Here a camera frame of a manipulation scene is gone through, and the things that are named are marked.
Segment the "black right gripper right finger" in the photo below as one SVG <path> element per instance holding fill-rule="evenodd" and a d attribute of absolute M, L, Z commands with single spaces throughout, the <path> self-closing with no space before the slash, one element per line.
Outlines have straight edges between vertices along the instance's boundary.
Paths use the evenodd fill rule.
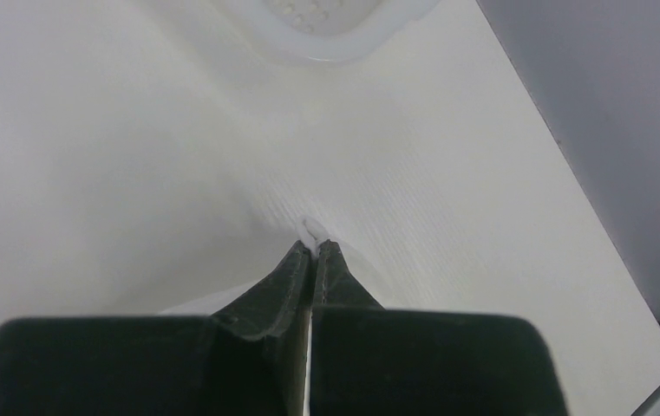
<path fill-rule="evenodd" d="M 510 315 L 384 308 L 340 246 L 318 247 L 312 415 L 565 415 L 548 346 Z"/>

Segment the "white t shirt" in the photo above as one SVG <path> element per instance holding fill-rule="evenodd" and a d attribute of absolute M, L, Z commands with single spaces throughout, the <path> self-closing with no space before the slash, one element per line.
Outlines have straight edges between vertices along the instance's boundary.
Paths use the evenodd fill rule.
<path fill-rule="evenodd" d="M 311 304 L 318 247 L 336 241 L 311 218 L 298 222 L 297 234 L 297 242 L 275 270 L 203 320 L 199 335 L 189 342 L 190 353 L 175 368 L 161 411 L 169 415 L 309 412 Z"/>

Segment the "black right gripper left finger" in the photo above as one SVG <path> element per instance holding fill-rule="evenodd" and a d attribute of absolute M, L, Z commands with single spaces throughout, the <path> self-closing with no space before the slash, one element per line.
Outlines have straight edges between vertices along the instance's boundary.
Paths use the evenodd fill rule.
<path fill-rule="evenodd" d="M 26 317 L 0 326 L 0 415 L 299 415 L 310 251 L 212 315 Z"/>

